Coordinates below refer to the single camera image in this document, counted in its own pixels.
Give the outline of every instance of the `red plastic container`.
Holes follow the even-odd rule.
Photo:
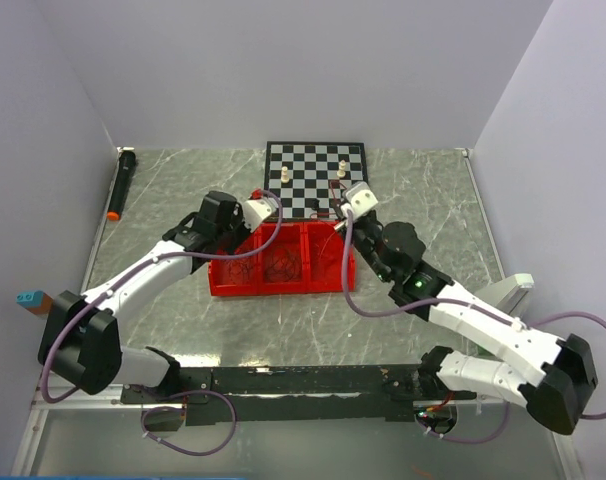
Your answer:
[[[343,239],[331,222],[284,223],[274,242],[260,254],[241,260],[213,260],[208,267],[213,296],[274,295],[341,291]],[[274,232],[261,225],[237,250],[258,248]],[[354,290],[356,265],[350,252],[348,284]]]

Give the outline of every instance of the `gray wall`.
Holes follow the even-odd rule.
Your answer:
[[[116,145],[472,146],[551,0],[37,0]]]
[[[114,152],[32,1],[0,1],[0,474],[9,473],[39,374],[43,322],[24,289],[78,289]]]
[[[509,272],[538,282],[534,316],[582,309],[606,319],[606,0],[556,0],[476,145],[474,171]],[[606,333],[584,335],[606,409]],[[606,421],[574,434],[589,479],[606,479]]]

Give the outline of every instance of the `white chess piece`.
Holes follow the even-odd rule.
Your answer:
[[[339,162],[339,171],[336,172],[336,176],[339,178],[343,178],[345,176],[345,168],[347,167],[347,163],[345,163],[345,160],[341,160]]]
[[[281,183],[288,183],[290,181],[290,177],[287,174],[287,167],[283,167],[281,169]]]

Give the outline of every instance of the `chessboard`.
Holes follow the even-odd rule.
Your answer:
[[[346,163],[338,177],[339,162]],[[289,182],[281,182],[287,167]],[[367,182],[365,147],[362,143],[268,142],[265,155],[266,190],[283,203],[286,221],[336,218],[330,202],[341,188]]]

